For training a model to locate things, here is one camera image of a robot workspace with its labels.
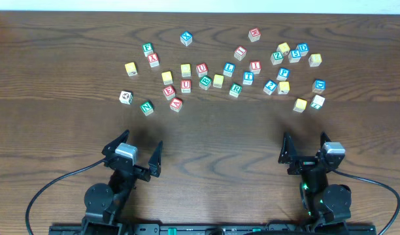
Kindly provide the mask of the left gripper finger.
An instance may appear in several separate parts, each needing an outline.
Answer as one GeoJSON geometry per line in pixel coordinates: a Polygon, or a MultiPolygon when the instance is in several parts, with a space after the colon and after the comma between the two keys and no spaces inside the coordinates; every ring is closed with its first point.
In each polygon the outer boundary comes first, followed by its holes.
{"type": "Polygon", "coordinates": [[[102,154],[104,156],[108,156],[111,155],[113,153],[115,153],[116,148],[122,144],[122,143],[126,143],[127,139],[129,137],[129,130],[125,130],[119,137],[117,137],[116,139],[114,139],[113,141],[111,141],[109,144],[107,144],[103,150],[102,150],[102,154]]]}
{"type": "Polygon", "coordinates": [[[163,149],[163,142],[160,141],[158,143],[157,148],[155,149],[154,153],[152,154],[148,164],[149,164],[149,171],[150,175],[153,177],[158,178],[161,174],[161,153],[163,149]]]}

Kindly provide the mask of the green N block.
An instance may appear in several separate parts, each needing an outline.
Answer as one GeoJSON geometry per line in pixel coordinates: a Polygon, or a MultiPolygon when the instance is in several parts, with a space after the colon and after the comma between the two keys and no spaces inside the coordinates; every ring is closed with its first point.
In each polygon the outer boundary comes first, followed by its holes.
{"type": "Polygon", "coordinates": [[[140,105],[141,111],[145,116],[149,116],[154,113],[153,104],[150,101],[146,101],[140,105]]]}

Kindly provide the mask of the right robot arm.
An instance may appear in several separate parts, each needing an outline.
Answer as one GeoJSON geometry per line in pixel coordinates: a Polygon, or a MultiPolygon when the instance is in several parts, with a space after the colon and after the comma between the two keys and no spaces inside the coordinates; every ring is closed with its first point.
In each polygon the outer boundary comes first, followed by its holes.
{"type": "Polygon", "coordinates": [[[326,133],[320,136],[320,149],[313,156],[299,155],[288,133],[284,133],[278,163],[287,164],[289,175],[300,175],[299,190],[310,218],[300,226],[307,232],[350,234],[346,220],[351,218],[351,190],[346,185],[329,184],[327,173],[338,168],[345,157],[339,142],[326,133]]]}

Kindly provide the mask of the red E block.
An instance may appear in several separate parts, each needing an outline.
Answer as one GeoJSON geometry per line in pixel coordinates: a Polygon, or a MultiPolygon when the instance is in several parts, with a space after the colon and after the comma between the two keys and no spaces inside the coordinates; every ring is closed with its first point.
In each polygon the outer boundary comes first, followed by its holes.
{"type": "Polygon", "coordinates": [[[173,86],[167,86],[163,89],[163,94],[165,98],[169,101],[176,96],[176,92],[173,86]]]}

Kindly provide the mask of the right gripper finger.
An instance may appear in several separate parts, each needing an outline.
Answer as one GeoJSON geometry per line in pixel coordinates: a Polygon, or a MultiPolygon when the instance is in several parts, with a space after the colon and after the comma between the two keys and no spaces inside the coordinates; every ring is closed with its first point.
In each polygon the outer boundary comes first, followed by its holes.
{"type": "Polygon", "coordinates": [[[327,153],[330,149],[331,140],[325,132],[320,135],[320,151],[327,153]]]}
{"type": "Polygon", "coordinates": [[[282,148],[278,158],[279,164],[290,164],[297,160],[297,152],[289,133],[284,133],[282,148]]]}

